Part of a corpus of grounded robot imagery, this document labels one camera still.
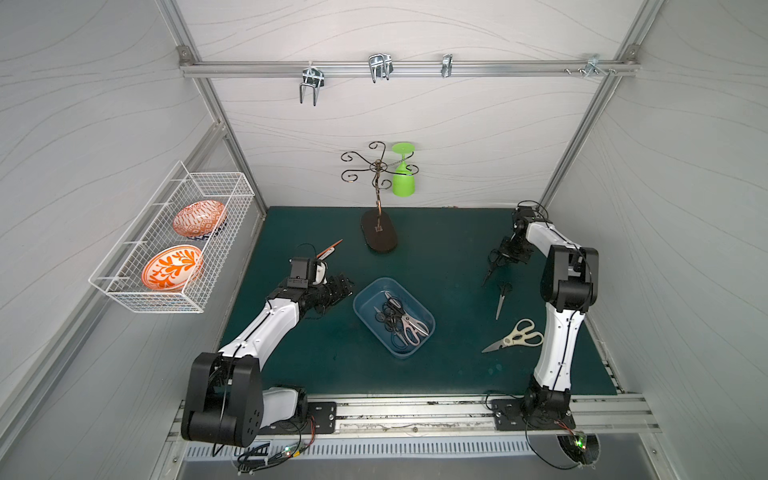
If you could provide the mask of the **black scissors thin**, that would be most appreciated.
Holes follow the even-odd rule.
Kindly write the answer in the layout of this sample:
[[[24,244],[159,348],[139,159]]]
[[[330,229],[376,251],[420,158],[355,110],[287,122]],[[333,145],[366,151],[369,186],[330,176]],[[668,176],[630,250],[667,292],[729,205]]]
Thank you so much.
[[[488,280],[491,278],[497,268],[506,264],[506,257],[501,253],[500,250],[492,249],[488,254],[487,261],[488,270],[483,278],[482,286],[487,284]]]

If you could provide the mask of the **black scissors large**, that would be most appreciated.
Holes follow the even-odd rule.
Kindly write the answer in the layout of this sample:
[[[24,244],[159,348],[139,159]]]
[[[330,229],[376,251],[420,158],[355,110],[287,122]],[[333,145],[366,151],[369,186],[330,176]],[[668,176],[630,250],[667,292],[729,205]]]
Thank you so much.
[[[374,318],[377,322],[385,325],[385,329],[390,333],[400,334],[403,332],[403,317],[405,310],[397,297],[390,292],[384,292],[386,300],[381,307],[375,307]]]

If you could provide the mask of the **blue handled scissors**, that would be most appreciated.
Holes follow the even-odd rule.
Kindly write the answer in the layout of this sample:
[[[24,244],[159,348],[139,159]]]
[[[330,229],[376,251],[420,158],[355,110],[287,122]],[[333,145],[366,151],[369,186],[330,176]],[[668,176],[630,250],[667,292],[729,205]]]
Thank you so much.
[[[398,333],[392,333],[390,335],[390,343],[393,350],[399,354],[405,354],[411,348],[411,345],[407,341],[404,341]]]

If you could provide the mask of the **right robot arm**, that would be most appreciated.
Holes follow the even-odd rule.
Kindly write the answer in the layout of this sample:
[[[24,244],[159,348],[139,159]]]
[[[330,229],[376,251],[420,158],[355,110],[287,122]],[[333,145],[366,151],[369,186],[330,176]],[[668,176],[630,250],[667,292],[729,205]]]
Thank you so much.
[[[571,368],[579,330],[598,298],[599,252],[562,234],[545,207],[519,202],[512,212],[513,233],[488,256],[489,270],[526,263],[534,251],[546,256],[540,282],[545,303],[543,343],[520,410],[540,427],[564,424],[570,411]]]

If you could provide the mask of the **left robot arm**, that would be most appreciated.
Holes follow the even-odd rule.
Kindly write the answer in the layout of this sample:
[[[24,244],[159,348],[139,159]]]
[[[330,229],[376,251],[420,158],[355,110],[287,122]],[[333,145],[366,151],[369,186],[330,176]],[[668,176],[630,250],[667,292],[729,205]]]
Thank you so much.
[[[304,315],[324,312],[352,294],[344,274],[317,285],[291,288],[283,281],[256,318],[216,352],[199,354],[191,365],[181,436],[187,441],[248,447],[260,430],[301,414],[299,388],[263,387],[262,370],[282,339]]]

